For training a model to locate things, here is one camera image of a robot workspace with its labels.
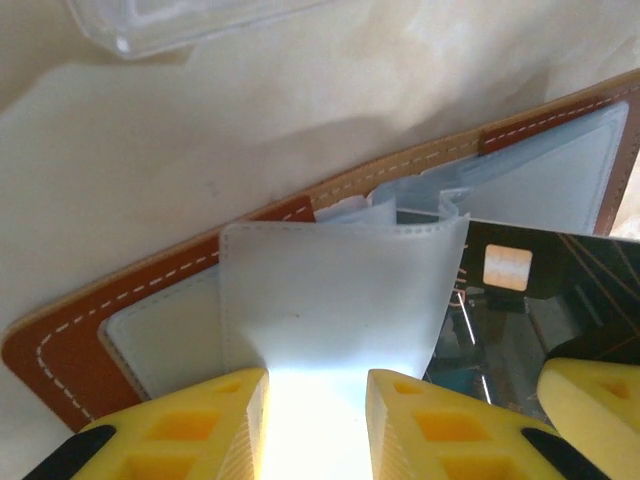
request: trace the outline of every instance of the brown leather edge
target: brown leather edge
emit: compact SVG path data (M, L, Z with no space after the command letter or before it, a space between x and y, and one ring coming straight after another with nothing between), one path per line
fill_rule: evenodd
M600 235L608 235L613 228L640 150L640 86L621 100L628 102L629 115L594 229L594 233Z
M307 196L292 197L244 219L315 221ZM98 338L100 324L148 295L215 265L220 229L138 262L19 320L3 341L4 362L74 431L139 403L135 389Z

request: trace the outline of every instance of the card holder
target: card holder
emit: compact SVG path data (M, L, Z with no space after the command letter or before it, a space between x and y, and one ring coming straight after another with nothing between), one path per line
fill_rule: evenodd
M271 219L313 220L313 211L348 197L366 197L383 183L472 156L478 156L481 165L493 152L626 102L624 131L594 224L595 233L606 234L640 147L639 83L640 71L629 72L508 119L373 160L263 213L271 212ZM144 397L132 386L126 365L99 340L101 325L111 315L212 267L217 263L211 255L218 250L218 232L154 255L20 319L6 334L3 360L72 429L139 402Z
M389 182L375 208L435 215L455 196L472 218L568 233L593 233L629 107L617 103L484 157Z

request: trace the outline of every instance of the transparent plastic box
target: transparent plastic box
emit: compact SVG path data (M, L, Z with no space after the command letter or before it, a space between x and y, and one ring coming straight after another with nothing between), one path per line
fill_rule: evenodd
M335 0L67 0L83 33L136 59Z

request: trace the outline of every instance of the white stitching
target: white stitching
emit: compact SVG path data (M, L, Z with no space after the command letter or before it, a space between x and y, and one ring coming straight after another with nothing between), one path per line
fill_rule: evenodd
M300 214L302 212L304 212L308 207L305 205L304 207L298 208L295 212L295 214ZM287 214L285 215L284 218L291 218L294 214ZM216 258L219 256L219 252L212 252L209 254L209 256L211 258ZM204 257L199 257L198 259L195 260L195 263L201 263L204 260L206 260L207 256L205 255ZM180 267L180 270L185 270L189 267L191 267L194 264L193 261L186 263L184 265L182 265ZM169 278L173 275L175 275L177 273L177 269L171 270L170 272L167 272L164 274L164 278ZM163 277L158 277L155 278L153 280L151 280L148 285L153 286L157 283L159 283L160 281L162 281L164 279ZM117 295L115 297L115 300L122 300L123 298L125 298L127 295L129 295L130 293L137 293L140 292L142 290L144 290L145 285L139 285L136 288L134 288L133 290L127 291L127 292L123 292L120 293L119 295ZM101 309L105 309L107 308L109 305L111 305L114 302L114 299L112 300L107 300L105 303L103 303L102 305L100 305ZM89 310L88 315L93 315L94 313L96 313L95 309ZM91 415L87 409L85 407L83 407L80 403L78 403L78 401L76 400L76 398L73 396L73 394L71 393L71 391L64 386L64 384L51 372L51 370L49 370L49 368L47 367L47 364L45 363L44 359L42 358L42 350L44 345L51 340L51 338L53 337L53 335L55 333L62 333L63 331L65 331L67 328L72 327L73 325L77 325L78 323L80 323L83 319L85 318L85 315L80 315L79 317L76 317L72 322L66 322L56 328L54 328L54 330L50 333L48 333L47 335L45 335L42 340L40 340L40 344L36 347L36 362L38 363L38 366L40 367L40 369L42 370L42 372L47 376L47 378L49 378L50 380L53 381L53 384L58 387L60 390L62 390L62 393L64 394L65 397L67 397L70 401L71 404L77 408L78 410L80 410L80 412L85 416L85 418L87 418L87 420L89 420L90 422L93 422L95 420L95 417L93 417L93 415Z
M443 223L437 224L429 224L423 227L416 226L394 226L394 227L384 227L378 226L375 228L378 234L382 235L404 235L404 234L432 234L435 232L440 232L448 229L452 229L456 225L456 221L446 221ZM320 225L317 224L307 224L306 226L293 226L293 224L270 224L270 225L261 225L256 226L251 223L247 224L237 224L233 225L230 228L227 228L224 232L224 235L220 237L221 250L224 255L223 259L227 261L229 257L229 239L232 235L237 234L237 231L253 231L253 232L261 232L262 235L268 235L270 232L305 232L306 234L314 233L318 231ZM369 235L371 233L370 226L367 225L351 225L351 229L348 234L353 236L361 236L361 235ZM220 326L221 326L221 336L223 342L222 349L222 361L224 365L225 372L231 371L231 359L235 358L235 352L230 348L231 345L231 334L229 330L229 318L231 317L230 308L229 308L229 300L227 291L225 290L225 282L223 278L223 271L220 272L220 286L219 286L219 297L220 297L220 311L222 312L220 318Z
M583 111L591 109L593 107L599 107L600 105L603 105L603 104L605 104L607 102L611 102L612 100L615 100L618 97L621 97L623 95L627 95L628 93L635 92L637 90L640 90L640 85L628 88L627 90L624 90L624 91L622 91L622 92L620 92L617 95L614 95L612 97L608 97L608 98L602 99L602 100L600 100L598 102L590 103L589 105L587 105L585 107L576 108L576 109L571 110L569 112L560 112L560 113L557 113L557 114L554 114L554 115L550 115L549 117L544 118L542 120L539 120L538 122L535 122L535 123L527 125L527 127L520 127L520 128L518 128L516 130L511 130L509 132L501 133L500 135L496 135L495 137L491 137L491 138L485 140L484 144L488 145L490 143L495 142L496 140L500 140L500 139L505 138L505 137L510 137L512 135L515 135L518 132L522 132L525 129L531 129L531 128L535 128L535 127L540 126L540 125L544 125L545 123L550 122L552 120L555 120L556 118L575 115L577 113L583 112ZM352 184L353 185L357 185L358 183L361 183L363 180L369 180L369 179L373 178L374 176L384 175L385 173L391 172L393 170L397 170L398 168L407 167L410 164L414 164L414 163L420 162L422 160L429 160L430 158L436 157L436 156L444 153L445 151L446 152L453 152L455 150L462 150L463 148L466 148L466 147L468 147L470 145L475 145L477 143L479 143L479 140L476 139L476 140L473 140L471 142L463 143L461 145L449 147L446 150L438 150L437 152L430 153L430 154L428 154L426 156L414 158L413 160L406 160L406 161L401 162L399 164L391 165L389 167L386 167L386 168L383 168L381 170L378 170L378 171L374 172L373 174L366 175L365 177L360 177L358 179L351 180L351 182L348 183L347 185L349 187L351 187ZM319 202L320 200L323 200L323 199L325 199L327 197L335 196L339 192L344 190L345 188L349 188L349 187L347 187L347 185L343 185L342 187L334 188L334 189L332 189L332 190L330 190L328 192L324 192L324 193L320 194L319 196L317 196L315 198L312 198L311 202L312 203L316 203L316 202Z

